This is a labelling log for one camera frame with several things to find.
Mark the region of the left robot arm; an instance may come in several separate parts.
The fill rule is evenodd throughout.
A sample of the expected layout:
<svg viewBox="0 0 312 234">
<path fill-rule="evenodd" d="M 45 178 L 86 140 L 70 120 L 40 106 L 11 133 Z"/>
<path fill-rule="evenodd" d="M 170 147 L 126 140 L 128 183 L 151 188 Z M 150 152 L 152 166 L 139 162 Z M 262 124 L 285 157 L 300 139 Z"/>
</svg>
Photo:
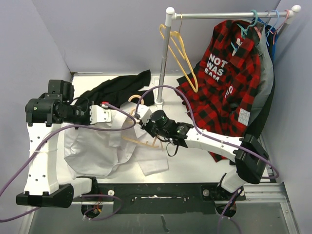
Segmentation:
<svg viewBox="0 0 312 234">
<path fill-rule="evenodd" d="M 16 204 L 33 207 L 70 207 L 74 198 L 83 195 L 94 200 L 99 195 L 93 176 L 75 179 L 57 178 L 58 136 L 62 123 L 79 124 L 86 111 L 73 106 L 74 87 L 68 81 L 50 80 L 48 91 L 25 106 L 30 138 L 28 178 Z"/>
</svg>

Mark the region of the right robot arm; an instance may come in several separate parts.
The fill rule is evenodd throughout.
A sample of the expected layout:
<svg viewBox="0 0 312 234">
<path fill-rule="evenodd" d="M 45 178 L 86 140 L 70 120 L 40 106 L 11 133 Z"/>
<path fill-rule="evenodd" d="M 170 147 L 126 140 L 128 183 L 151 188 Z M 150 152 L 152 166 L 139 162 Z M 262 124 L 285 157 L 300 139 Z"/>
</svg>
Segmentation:
<svg viewBox="0 0 312 234">
<path fill-rule="evenodd" d="M 229 199 L 246 183 L 260 183 L 268 155 L 254 136 L 241 138 L 214 134 L 188 123 L 175 122 L 163 110 L 152 112 L 146 106 L 137 114 L 141 128 L 150 136 L 159 137 L 176 147 L 214 153 L 235 163 L 235 169 L 226 173 L 219 182 L 217 193 L 220 198 Z"/>
</svg>

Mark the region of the white shirt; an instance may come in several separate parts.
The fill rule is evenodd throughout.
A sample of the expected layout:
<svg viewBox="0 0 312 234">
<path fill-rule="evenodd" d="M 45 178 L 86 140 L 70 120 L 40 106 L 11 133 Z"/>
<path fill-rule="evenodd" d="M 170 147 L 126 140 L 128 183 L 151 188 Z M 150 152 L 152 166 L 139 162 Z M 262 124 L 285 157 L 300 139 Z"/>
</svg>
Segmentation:
<svg viewBox="0 0 312 234">
<path fill-rule="evenodd" d="M 105 178 L 115 172 L 119 165 L 131 158 L 138 162 L 145 176 L 161 173 L 169 169 L 165 151 L 149 148 L 126 140 L 121 136 L 136 139 L 132 120 L 124 114 L 113 111 L 112 122 L 99 123 L 95 127 L 102 130 L 70 128 L 64 130 L 64 160 L 72 178 L 96 176 Z M 153 142 L 153 137 L 146 133 L 139 141 Z"/>
</svg>

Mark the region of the beige plastic hanger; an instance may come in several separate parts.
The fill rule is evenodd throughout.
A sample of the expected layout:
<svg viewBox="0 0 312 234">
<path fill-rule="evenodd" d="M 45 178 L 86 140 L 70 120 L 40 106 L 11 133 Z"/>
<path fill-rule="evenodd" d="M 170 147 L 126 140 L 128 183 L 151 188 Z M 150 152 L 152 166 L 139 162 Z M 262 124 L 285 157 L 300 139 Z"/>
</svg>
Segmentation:
<svg viewBox="0 0 312 234">
<path fill-rule="evenodd" d="M 140 95 L 132 95 L 132 96 L 129 97 L 128 102 L 131 102 L 135 98 L 139 99 L 139 98 L 141 98 L 141 96 Z M 135 111 L 135 108 L 132 108 L 131 111 L 129 112 L 129 115 L 133 116 L 134 111 Z M 129 141 L 129 142 L 132 142 L 132 143 L 135 143 L 135 144 L 138 144 L 138 145 L 146 146 L 146 147 L 149 147 L 149 148 L 156 149 L 156 148 L 159 147 L 159 146 L 156 146 L 156 140 L 157 140 L 156 137 L 153 138 L 153 142 L 152 143 L 150 143 L 148 140 L 146 140 L 146 141 L 139 141 L 140 139 L 143 139 L 142 137 L 146 133 L 144 133 L 143 130 L 140 129 L 138 126 L 134 127 L 134 131 L 135 131 L 136 139 L 132 139 L 132 138 L 129 138 L 129 137 L 126 137 L 126 136 L 121 136 L 121 138 L 123 140 Z M 161 150 L 163 151 L 162 142 L 160 142 L 160 146 L 161 146 Z"/>
</svg>

